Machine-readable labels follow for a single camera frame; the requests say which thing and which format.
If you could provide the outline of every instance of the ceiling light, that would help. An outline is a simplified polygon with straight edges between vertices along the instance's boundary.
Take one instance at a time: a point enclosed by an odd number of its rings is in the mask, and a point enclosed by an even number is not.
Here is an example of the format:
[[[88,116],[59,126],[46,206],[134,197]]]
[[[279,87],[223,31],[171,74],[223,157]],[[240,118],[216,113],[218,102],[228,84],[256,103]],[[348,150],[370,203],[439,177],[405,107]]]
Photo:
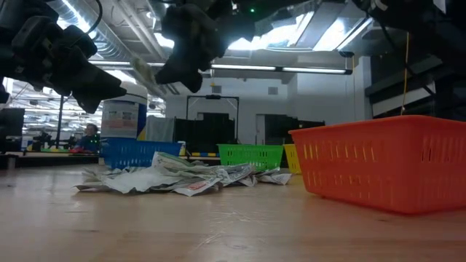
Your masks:
[[[316,73],[316,74],[346,74],[345,69],[330,69],[330,68],[283,68],[283,72],[293,73]]]
[[[154,67],[162,67],[165,65],[164,63],[147,63],[147,64],[150,66],[154,66]]]
[[[122,61],[101,61],[101,60],[91,60],[89,61],[95,66],[131,66],[130,62],[122,62]]]
[[[254,70],[254,71],[275,71],[274,66],[259,65],[212,65],[212,69],[237,69],[237,70]]]
[[[25,110],[26,112],[44,112],[44,113],[60,113],[60,109],[39,109],[39,108],[27,108]],[[63,109],[63,113],[78,113],[78,114],[85,114],[86,111],[84,110],[68,110],[68,109]],[[96,111],[95,114],[102,114],[102,111]]]
[[[361,26],[354,30],[336,49],[341,50],[347,46],[356,36],[358,36],[364,29],[366,29],[374,19],[372,17],[367,18]]]

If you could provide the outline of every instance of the wooden table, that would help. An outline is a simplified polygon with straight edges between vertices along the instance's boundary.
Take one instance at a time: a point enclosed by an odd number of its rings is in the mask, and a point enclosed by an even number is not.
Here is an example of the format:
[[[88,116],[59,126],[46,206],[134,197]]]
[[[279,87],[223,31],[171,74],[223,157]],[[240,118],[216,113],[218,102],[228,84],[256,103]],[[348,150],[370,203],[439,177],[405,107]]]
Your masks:
[[[78,193],[81,168],[0,173],[0,261],[466,261],[464,210],[381,213],[300,177],[191,198]]]

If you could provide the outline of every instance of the paper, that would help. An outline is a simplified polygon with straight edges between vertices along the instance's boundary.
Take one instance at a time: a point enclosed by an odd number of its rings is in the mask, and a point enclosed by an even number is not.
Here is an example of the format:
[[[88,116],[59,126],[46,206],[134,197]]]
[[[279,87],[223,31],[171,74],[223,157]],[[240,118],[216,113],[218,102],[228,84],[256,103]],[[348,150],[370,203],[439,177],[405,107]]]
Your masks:
[[[127,167],[122,170],[84,169],[79,190],[130,192],[172,191],[192,197],[219,191],[224,186],[254,187],[258,182],[286,185],[291,174],[280,174],[280,168],[255,172],[251,164],[206,167],[192,164],[166,153],[156,152],[152,166]]]

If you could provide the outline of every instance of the blue basket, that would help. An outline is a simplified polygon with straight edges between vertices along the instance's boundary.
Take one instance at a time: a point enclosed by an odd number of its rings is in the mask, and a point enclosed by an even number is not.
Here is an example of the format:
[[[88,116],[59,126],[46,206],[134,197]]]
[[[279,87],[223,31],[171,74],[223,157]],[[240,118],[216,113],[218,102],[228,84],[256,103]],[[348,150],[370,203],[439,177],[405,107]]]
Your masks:
[[[150,167],[155,152],[179,156],[180,143],[137,141],[127,138],[106,138],[101,141],[100,156],[110,168]]]

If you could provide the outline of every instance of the plastic basket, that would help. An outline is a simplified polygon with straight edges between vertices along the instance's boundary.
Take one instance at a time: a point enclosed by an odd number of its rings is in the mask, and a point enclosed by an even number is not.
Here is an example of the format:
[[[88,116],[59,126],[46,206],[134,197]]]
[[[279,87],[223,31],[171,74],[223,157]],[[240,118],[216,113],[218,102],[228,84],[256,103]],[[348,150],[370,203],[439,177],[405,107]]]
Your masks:
[[[466,123],[426,116],[290,131],[308,192],[382,210],[466,206]]]
[[[283,147],[285,147],[286,160],[288,161],[288,168],[290,169],[290,172],[293,174],[301,174],[296,147],[294,144],[283,145]]]
[[[155,152],[165,152],[178,156],[180,149],[180,143],[106,138],[101,141],[100,156],[110,168],[150,167]]]
[[[258,171],[280,166],[283,146],[218,145],[222,165],[250,163]]]

